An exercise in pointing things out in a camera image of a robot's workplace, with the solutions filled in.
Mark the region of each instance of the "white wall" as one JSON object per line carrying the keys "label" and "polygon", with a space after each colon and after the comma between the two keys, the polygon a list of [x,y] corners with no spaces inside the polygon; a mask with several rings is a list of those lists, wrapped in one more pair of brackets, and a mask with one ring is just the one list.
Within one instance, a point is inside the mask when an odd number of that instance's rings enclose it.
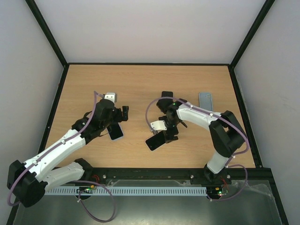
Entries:
{"label": "white wall", "polygon": [[39,148],[62,66],[24,0],[0,1],[0,223],[8,167]]}
{"label": "white wall", "polygon": [[230,63],[265,0],[36,0],[68,62]]}
{"label": "white wall", "polygon": [[291,225],[299,224],[300,1],[276,0],[235,71],[262,162]]}

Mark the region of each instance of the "wooden tabletop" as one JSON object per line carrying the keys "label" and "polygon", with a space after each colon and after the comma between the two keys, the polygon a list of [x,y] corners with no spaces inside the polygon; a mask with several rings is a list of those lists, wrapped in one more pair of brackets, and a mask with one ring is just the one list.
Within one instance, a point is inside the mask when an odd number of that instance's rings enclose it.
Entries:
{"label": "wooden tabletop", "polygon": [[[70,65],[56,110],[47,147],[61,138],[93,107],[93,91],[118,93],[116,107],[129,106],[129,120],[120,125],[124,137],[111,141],[109,135],[91,141],[67,157],[59,166],[84,158],[93,167],[202,168],[215,149],[209,131],[187,122],[178,125],[179,140],[151,152],[145,140],[152,136],[145,122],[147,105],[161,92],[199,105],[199,92],[210,92],[216,112],[232,111],[242,124],[232,82],[226,66],[124,66]],[[155,104],[149,120],[162,116]],[[251,152],[238,155],[232,163],[254,167]]]}

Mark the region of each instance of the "white arm segment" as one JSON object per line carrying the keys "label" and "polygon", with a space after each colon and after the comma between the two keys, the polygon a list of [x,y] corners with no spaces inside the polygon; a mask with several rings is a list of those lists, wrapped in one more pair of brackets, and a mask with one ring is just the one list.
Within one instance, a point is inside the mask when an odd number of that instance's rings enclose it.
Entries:
{"label": "white arm segment", "polygon": [[38,181],[42,181],[43,178],[57,165],[59,164],[62,160],[64,160],[68,155],[73,153],[79,148],[82,148],[85,146],[85,139],[81,138],[80,135],[74,137],[73,139],[64,142],[64,140],[68,137],[73,136],[74,134],[78,133],[77,130],[68,130],[68,132],[61,138],[59,139],[56,143],[51,145],[49,148],[46,150],[42,151],[35,157],[28,159],[25,161],[26,165],[25,167],[27,168],[30,166],[32,163],[36,164],[36,160],[41,157],[47,150],[52,148],[54,145],[58,144],[59,142],[63,142],[64,144],[60,145],[56,149],[54,149],[52,152],[50,152],[45,158],[43,158],[38,164],[34,167],[32,167],[29,172],[31,173],[36,173],[35,178]]}
{"label": "white arm segment", "polygon": [[[219,112],[213,112],[215,115],[221,116],[221,113]],[[210,130],[209,125],[212,121],[217,120],[217,118],[206,115],[202,112],[196,111],[194,109],[191,109],[190,107],[186,105],[179,106],[179,109],[177,110],[177,115],[179,119],[190,121],[194,124],[197,124],[208,131]],[[219,173],[225,166],[226,162],[229,158],[221,156],[219,153],[215,151],[213,157],[211,160],[207,163],[207,167],[214,173]]]}
{"label": "white arm segment", "polygon": [[[197,124],[206,130],[210,130],[209,125],[212,121],[217,120],[217,118],[208,116],[202,112],[196,111],[194,109],[191,109],[190,107],[186,105],[180,105],[178,110],[176,111],[179,119],[183,121],[190,121],[194,124]],[[221,116],[221,113],[219,112],[212,112],[217,116]]]}
{"label": "white arm segment", "polygon": [[83,176],[84,170],[81,165],[72,162],[70,165],[52,170],[46,175],[43,181],[48,182],[45,192],[50,191],[60,185],[79,180]]}
{"label": "white arm segment", "polygon": [[229,158],[221,156],[217,151],[215,151],[211,160],[207,163],[207,168],[212,171],[214,174],[219,173],[225,166]]}

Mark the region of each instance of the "black frame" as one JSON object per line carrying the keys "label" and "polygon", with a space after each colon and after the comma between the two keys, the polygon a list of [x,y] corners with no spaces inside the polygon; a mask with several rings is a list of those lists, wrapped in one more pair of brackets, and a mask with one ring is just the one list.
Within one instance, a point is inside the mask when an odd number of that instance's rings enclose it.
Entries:
{"label": "black frame", "polygon": [[[234,88],[234,92],[238,101],[238,105],[240,108],[240,113],[244,122],[245,130],[249,139],[249,143],[251,146],[251,153],[254,159],[255,168],[247,168],[248,179],[249,180],[268,180],[270,183],[270,187],[272,193],[275,197],[275,202],[279,211],[279,215],[281,217],[281,221],[284,225],[288,225],[288,221],[286,218],[286,214],[283,208],[283,205],[280,200],[280,196],[274,181],[274,177],[271,169],[263,168],[263,164],[259,155],[259,151],[257,148],[257,144],[255,142],[255,138],[253,135],[253,131],[251,128],[251,124],[249,121],[249,117],[246,111],[245,103],[242,98],[242,94],[240,91],[240,87],[237,81],[237,77],[234,72],[234,68],[237,63],[241,59],[243,53],[245,52],[247,46],[251,42],[253,36],[257,32],[259,26],[263,22],[266,17],[268,11],[273,5],[275,0],[266,0],[262,9],[260,10],[257,18],[255,19],[253,25],[251,26],[248,34],[246,35],[244,41],[242,42],[239,50],[237,51],[234,59],[231,64],[209,64],[209,63],[67,63],[64,58],[58,44],[56,43],[54,36],[52,35],[49,27],[47,26],[38,6],[36,5],[34,0],[25,0],[32,11],[34,17],[36,18],[38,24],[40,25],[42,31],[47,37],[50,45],[52,46],[54,52],[56,53],[58,59],[60,60],[64,70],[61,75],[60,83],[55,95],[55,99],[50,111],[50,115],[48,118],[48,122],[45,128],[45,132],[39,147],[38,152],[42,152],[45,149],[47,139],[51,130],[51,126],[53,123],[53,119],[55,116],[55,112],[59,103],[60,95],[63,89],[63,85],[68,73],[69,65],[168,65],[168,66],[227,66],[229,70],[229,74],[231,77],[232,85]],[[100,176],[106,175],[106,179],[123,179],[123,180],[191,180],[191,183],[199,183],[197,180],[197,175],[191,178],[191,175],[194,174],[203,174],[203,169],[147,169],[147,168],[95,168],[94,172]],[[245,178],[245,172],[243,169],[228,169],[228,172],[231,175],[232,180],[243,180]],[[12,208],[11,213],[9,215],[7,225],[13,224],[17,213],[18,206]]]}

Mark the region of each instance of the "black smartphone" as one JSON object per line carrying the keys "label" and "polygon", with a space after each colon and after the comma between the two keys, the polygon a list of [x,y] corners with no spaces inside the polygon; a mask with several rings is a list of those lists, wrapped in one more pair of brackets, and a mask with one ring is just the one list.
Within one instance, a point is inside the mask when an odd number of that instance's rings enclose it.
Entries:
{"label": "black smartphone", "polygon": [[156,135],[153,135],[151,138],[146,140],[146,145],[148,146],[150,151],[154,151],[163,144],[165,144],[165,135],[163,131],[159,132]]}
{"label": "black smartphone", "polygon": [[107,131],[111,140],[115,141],[124,136],[123,131],[119,123],[111,124],[107,127]]}

